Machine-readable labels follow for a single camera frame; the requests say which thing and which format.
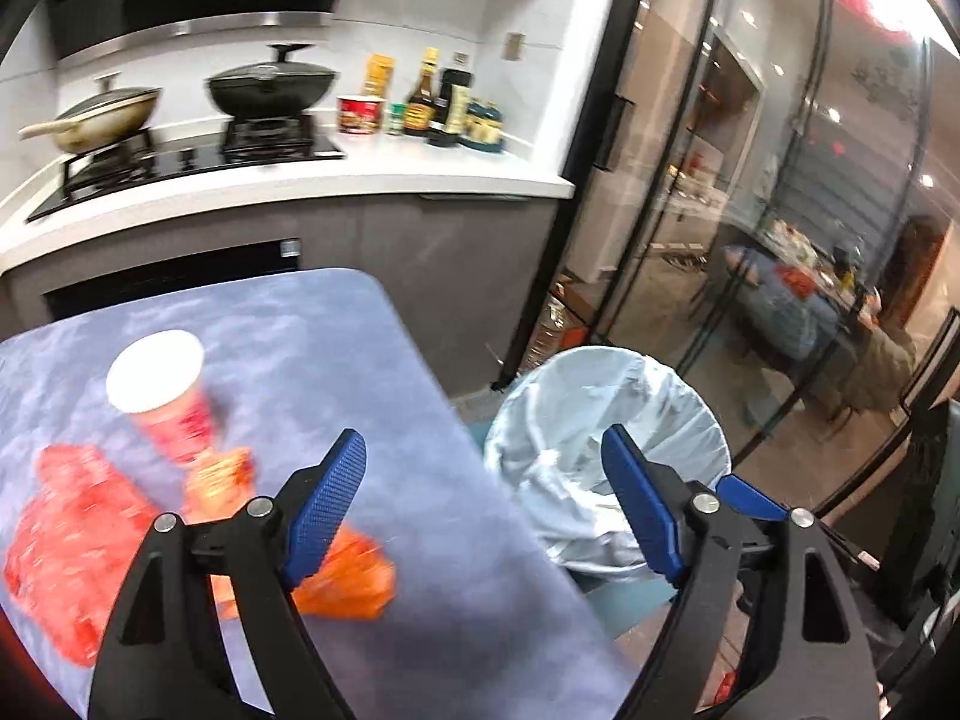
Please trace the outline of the small green-lid spice jar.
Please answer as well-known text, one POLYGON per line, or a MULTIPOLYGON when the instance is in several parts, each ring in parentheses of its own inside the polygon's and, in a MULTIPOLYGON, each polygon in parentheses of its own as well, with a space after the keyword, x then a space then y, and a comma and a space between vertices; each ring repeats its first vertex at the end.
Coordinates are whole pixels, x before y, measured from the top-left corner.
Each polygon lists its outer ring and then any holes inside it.
POLYGON ((405 104, 392 103, 387 112, 387 133, 389 135, 402 135, 405 130, 405 104))

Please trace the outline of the black gas stove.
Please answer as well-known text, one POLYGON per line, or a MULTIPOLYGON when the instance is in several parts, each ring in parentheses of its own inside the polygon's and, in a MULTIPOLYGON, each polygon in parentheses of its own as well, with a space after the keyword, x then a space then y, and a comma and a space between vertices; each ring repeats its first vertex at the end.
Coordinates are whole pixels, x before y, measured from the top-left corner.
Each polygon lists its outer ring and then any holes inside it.
POLYGON ((60 185, 26 221, 140 185, 204 172, 291 161, 342 160, 345 153, 308 112, 267 119, 228 119, 218 132, 161 142, 142 128, 114 145, 64 162, 60 185))

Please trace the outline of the paper cup with red print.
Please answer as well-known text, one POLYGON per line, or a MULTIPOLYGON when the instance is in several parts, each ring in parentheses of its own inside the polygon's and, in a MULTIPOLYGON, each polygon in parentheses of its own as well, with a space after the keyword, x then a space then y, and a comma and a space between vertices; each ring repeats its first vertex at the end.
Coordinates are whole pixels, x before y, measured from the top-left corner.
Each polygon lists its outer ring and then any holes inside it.
POLYGON ((107 401, 178 465, 194 463, 215 445, 204 364, 200 338, 174 328, 130 343, 107 369, 107 401))

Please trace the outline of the condiment jar set on tray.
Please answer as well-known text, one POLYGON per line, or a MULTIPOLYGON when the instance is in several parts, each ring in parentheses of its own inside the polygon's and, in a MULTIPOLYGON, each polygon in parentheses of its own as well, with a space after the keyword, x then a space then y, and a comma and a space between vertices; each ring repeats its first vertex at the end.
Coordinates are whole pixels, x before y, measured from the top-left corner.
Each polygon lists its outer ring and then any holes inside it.
POLYGON ((503 151, 503 115, 491 101, 473 98, 467 104, 466 121, 459 143, 483 153, 503 151))

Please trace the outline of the beige frying pan with lid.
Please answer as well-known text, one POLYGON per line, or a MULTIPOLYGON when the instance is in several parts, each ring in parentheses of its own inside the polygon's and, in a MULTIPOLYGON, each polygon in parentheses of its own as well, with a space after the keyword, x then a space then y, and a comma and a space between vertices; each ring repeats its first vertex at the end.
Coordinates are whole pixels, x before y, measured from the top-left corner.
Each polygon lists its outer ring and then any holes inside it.
POLYGON ((139 132, 160 100, 156 86, 117 86, 117 73, 96 78, 98 93, 53 119, 18 130, 21 140, 49 137, 62 153, 86 154, 139 132))

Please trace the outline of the dark soy sauce bottle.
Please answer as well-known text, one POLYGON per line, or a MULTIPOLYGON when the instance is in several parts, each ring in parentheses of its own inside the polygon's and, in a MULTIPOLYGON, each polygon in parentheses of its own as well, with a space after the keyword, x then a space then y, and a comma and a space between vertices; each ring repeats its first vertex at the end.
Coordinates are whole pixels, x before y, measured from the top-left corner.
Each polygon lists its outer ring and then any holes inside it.
POLYGON ((441 88, 434 103, 434 114, 428 128, 428 143, 438 148, 451 148, 459 142, 464 130, 467 106, 470 103, 472 74, 463 68, 444 68, 441 88))

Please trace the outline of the red instant noodle cup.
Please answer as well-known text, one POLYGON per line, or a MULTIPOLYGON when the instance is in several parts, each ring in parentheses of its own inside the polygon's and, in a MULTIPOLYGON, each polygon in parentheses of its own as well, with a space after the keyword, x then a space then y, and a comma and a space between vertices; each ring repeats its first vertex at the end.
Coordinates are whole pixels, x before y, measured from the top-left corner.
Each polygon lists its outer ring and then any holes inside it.
POLYGON ((369 94, 338 98, 338 132, 345 135, 373 135, 379 132, 384 115, 384 99, 369 94))

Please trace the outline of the black wok with lid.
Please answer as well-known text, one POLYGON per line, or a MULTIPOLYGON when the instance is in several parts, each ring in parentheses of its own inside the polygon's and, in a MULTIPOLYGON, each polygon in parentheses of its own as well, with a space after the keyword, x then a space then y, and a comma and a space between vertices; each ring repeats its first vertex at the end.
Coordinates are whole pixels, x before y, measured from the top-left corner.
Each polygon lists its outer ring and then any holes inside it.
POLYGON ((293 60, 309 44, 270 44, 272 60, 220 71, 206 91, 223 114, 235 119, 298 117, 324 98, 338 73, 324 65, 293 60))

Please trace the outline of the brown sauce bottle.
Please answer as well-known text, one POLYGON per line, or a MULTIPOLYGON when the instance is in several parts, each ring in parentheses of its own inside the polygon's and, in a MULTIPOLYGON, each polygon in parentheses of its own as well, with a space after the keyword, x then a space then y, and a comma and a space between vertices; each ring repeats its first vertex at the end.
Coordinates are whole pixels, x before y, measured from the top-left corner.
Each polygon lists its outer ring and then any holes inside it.
POLYGON ((430 130, 434 114, 434 78, 438 71, 438 59, 439 52, 436 47, 428 47, 425 50, 421 60, 420 75, 405 103, 405 135, 425 137, 430 130))

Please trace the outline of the trash bin with clear liner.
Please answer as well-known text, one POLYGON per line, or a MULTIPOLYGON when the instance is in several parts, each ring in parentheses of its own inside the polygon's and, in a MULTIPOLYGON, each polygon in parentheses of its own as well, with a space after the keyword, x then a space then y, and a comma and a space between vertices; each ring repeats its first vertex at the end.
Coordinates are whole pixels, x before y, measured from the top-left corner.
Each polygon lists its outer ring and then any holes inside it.
POLYGON ((714 488, 732 458, 697 390, 651 356, 579 346, 526 374, 494 415, 483 465, 511 491, 556 566, 612 582, 649 580, 602 466, 620 424, 647 460, 714 488))

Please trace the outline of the glass sliding door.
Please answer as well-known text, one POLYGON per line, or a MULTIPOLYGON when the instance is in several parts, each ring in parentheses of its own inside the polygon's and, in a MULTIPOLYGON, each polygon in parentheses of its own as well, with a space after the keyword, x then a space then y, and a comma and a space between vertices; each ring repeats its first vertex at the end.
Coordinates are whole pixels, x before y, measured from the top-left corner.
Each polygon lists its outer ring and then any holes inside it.
POLYGON ((739 475, 841 517, 958 379, 957 80, 929 0, 613 0, 498 387, 633 349, 739 475))

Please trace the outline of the yellow seasoning packet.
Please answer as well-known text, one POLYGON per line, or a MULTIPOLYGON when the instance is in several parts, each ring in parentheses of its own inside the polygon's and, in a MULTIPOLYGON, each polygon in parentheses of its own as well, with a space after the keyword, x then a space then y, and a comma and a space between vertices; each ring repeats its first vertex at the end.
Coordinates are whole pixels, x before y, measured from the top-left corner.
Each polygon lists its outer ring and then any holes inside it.
POLYGON ((392 82, 395 60, 390 55, 371 54, 366 64, 364 76, 364 96, 386 99, 392 82))

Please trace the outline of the orange snack wrapper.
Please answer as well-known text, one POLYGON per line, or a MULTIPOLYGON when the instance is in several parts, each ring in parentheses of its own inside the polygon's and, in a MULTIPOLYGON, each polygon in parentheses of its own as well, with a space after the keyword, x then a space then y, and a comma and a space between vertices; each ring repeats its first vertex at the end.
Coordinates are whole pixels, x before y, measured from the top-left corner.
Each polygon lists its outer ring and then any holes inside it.
MULTIPOLYGON (((255 471, 247 447, 223 454, 203 452, 185 472, 185 522, 231 517, 256 495, 255 471)), ((343 523, 319 571, 299 585, 293 601, 304 616, 373 621, 394 595, 395 567, 381 544, 343 523)))

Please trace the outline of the red plastic bag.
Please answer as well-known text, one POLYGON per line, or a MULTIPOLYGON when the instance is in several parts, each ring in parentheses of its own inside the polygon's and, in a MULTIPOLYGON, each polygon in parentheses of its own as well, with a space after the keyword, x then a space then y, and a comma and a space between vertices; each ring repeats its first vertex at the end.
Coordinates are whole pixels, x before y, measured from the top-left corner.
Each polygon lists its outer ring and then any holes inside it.
POLYGON ((93 667, 158 509, 93 445, 49 445, 36 472, 39 491, 20 515, 3 578, 13 605, 60 656, 93 667))

